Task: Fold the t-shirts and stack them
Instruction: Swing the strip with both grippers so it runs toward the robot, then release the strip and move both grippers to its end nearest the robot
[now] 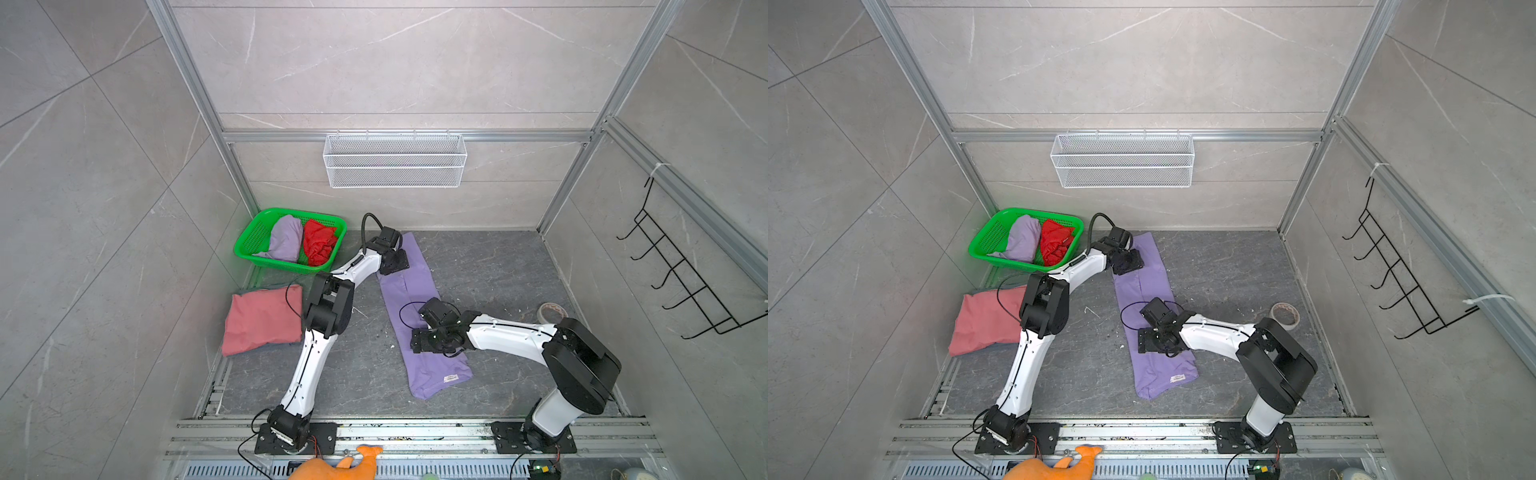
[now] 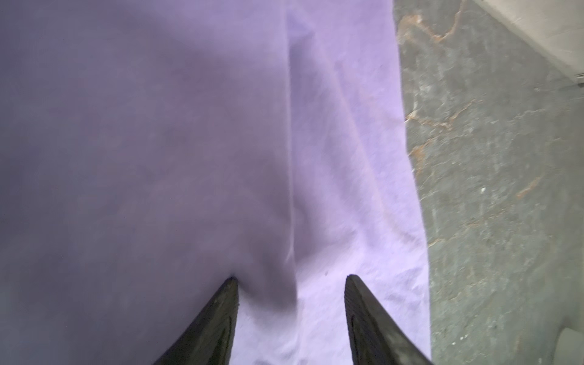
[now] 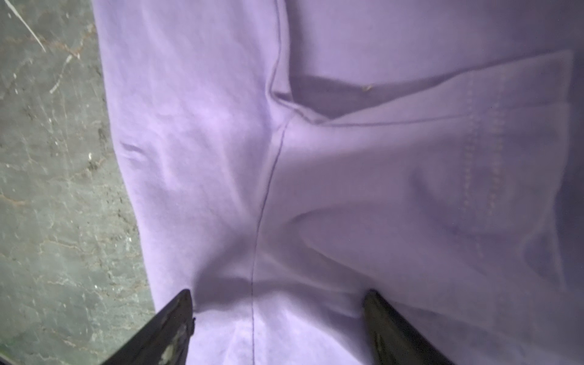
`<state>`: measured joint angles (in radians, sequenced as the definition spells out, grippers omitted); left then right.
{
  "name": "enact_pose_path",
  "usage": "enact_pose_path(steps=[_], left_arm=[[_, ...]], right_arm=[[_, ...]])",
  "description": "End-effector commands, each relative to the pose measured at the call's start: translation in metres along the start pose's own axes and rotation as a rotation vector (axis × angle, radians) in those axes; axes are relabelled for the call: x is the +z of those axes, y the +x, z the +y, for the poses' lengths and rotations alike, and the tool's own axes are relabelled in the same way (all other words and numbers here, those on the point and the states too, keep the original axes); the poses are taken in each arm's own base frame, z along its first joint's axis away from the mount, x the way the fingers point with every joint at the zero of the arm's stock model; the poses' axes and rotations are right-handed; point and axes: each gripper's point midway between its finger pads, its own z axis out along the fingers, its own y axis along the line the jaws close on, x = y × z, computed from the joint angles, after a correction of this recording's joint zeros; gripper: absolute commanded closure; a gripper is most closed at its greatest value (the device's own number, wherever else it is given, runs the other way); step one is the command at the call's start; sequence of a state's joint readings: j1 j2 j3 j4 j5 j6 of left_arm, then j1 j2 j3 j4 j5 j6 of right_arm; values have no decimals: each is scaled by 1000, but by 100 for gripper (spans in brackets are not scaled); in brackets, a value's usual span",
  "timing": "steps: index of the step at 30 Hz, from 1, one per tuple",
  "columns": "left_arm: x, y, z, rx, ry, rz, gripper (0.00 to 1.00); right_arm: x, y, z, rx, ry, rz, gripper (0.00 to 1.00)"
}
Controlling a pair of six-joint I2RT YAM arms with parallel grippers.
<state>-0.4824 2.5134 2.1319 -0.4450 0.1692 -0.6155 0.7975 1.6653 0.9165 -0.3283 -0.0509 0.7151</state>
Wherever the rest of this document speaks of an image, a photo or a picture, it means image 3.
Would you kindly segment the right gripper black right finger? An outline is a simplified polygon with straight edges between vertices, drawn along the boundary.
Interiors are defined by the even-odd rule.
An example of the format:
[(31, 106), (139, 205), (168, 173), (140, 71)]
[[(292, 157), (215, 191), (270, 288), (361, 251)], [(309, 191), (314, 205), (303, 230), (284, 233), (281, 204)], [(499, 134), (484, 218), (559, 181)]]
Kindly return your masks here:
[(363, 297), (363, 319), (376, 365), (453, 365), (376, 290)]

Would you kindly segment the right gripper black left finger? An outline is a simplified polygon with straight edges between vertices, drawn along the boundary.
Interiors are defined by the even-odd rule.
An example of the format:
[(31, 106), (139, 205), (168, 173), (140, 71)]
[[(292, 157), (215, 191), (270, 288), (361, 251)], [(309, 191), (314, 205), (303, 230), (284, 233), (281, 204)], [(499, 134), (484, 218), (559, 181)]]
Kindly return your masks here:
[(191, 291), (183, 289), (103, 365), (185, 365), (195, 328)]

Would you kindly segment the purple t-shirt with print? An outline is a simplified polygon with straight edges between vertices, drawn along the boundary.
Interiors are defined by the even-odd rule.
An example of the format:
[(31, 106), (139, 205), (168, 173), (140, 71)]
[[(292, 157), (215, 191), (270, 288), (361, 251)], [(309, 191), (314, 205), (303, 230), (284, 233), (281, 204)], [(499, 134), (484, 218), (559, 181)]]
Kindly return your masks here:
[(110, 130), (189, 364), (583, 362), (581, 1), (95, 1)]

